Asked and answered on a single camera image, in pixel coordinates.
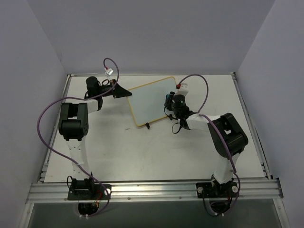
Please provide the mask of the yellow framed whiteboard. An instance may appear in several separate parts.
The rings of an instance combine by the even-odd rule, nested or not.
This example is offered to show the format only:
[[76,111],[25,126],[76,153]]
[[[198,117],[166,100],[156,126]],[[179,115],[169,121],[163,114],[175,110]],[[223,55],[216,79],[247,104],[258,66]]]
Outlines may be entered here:
[[166,95],[174,92],[176,80],[169,76],[129,89],[129,107],[137,127],[151,124],[166,117],[164,103]]

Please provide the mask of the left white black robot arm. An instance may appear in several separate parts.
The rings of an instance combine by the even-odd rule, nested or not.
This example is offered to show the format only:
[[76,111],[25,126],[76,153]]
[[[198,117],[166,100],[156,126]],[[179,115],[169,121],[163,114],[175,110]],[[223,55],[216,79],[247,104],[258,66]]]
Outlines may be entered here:
[[88,116],[101,110],[103,97],[129,97],[132,93],[121,87],[117,80],[106,79],[104,85],[91,76],[86,79],[87,92],[84,101],[78,104],[64,102],[59,117],[59,133],[67,143],[73,167],[71,190],[78,190],[84,199],[91,199],[96,193],[95,180],[89,167],[86,153],[86,136],[89,130]]

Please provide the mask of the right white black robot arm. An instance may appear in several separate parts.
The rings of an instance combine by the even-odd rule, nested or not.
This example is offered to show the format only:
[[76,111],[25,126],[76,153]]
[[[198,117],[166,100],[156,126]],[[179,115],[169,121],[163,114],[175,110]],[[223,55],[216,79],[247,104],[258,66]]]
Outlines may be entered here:
[[175,119],[180,129],[209,130],[214,147],[218,153],[218,163],[212,175],[211,190],[216,196],[228,191],[228,184],[237,173],[236,163],[248,145],[248,137],[231,113],[208,116],[190,110],[185,96],[170,92],[166,95],[164,109],[172,111],[170,119]]

